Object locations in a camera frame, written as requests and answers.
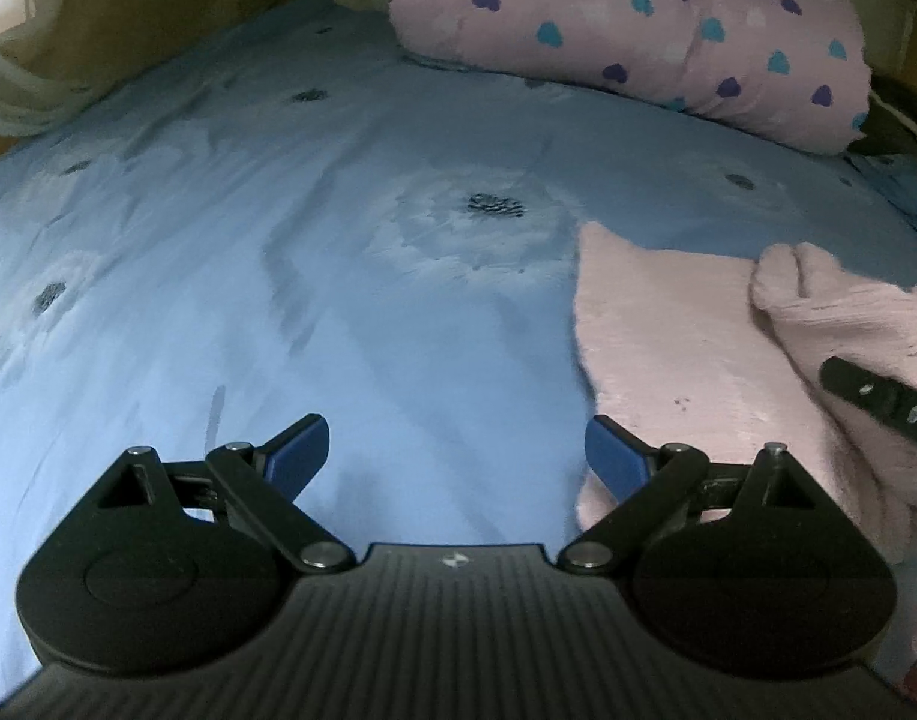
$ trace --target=pink pillow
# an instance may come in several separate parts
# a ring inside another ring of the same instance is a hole
[[[849,0],[392,0],[404,47],[596,86],[816,153],[862,136]]]

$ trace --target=black object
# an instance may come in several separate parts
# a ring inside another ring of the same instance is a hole
[[[20,576],[44,667],[0,720],[917,716],[864,664],[889,568],[782,445],[722,466],[596,416],[589,464],[623,503],[555,565],[537,545],[356,563],[292,504],[327,452],[310,415],[203,463],[122,454]]]
[[[917,443],[917,389],[839,357],[822,364],[819,383],[826,391]]]

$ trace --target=teal heart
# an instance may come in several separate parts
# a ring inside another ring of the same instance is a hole
[[[838,40],[833,40],[828,44],[828,55],[834,56],[836,59],[849,59],[849,55],[846,53],[846,47],[841,45]]]
[[[537,37],[539,43],[551,46],[553,49],[562,47],[562,33],[558,31],[558,27],[553,22],[545,22],[539,26],[535,37]]]
[[[792,65],[789,64],[789,57],[782,52],[775,52],[769,57],[769,72],[777,73],[781,76],[788,76],[792,71]]]
[[[650,16],[655,12],[655,8],[652,7],[652,0],[633,0],[633,10],[636,13],[644,13],[646,16]]]
[[[705,19],[702,22],[702,40],[711,40],[713,43],[726,42],[726,28],[718,19]]]

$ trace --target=pink towel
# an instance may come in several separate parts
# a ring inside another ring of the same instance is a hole
[[[641,250],[590,223],[575,311],[599,413],[719,463],[785,442],[888,562],[917,555],[917,448],[816,384],[838,355],[917,387],[917,289],[847,274],[812,245],[756,265]],[[614,506],[590,472],[582,529]]]

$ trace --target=bed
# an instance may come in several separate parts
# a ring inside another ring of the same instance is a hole
[[[577,225],[756,258],[809,241],[917,284],[846,160],[567,84],[443,71],[383,13],[295,0],[0,158],[0,699],[37,668],[25,561],[124,447],[201,458],[305,413],[298,503],[374,541],[577,533],[593,409]],[[911,662],[917,560],[880,654]]]

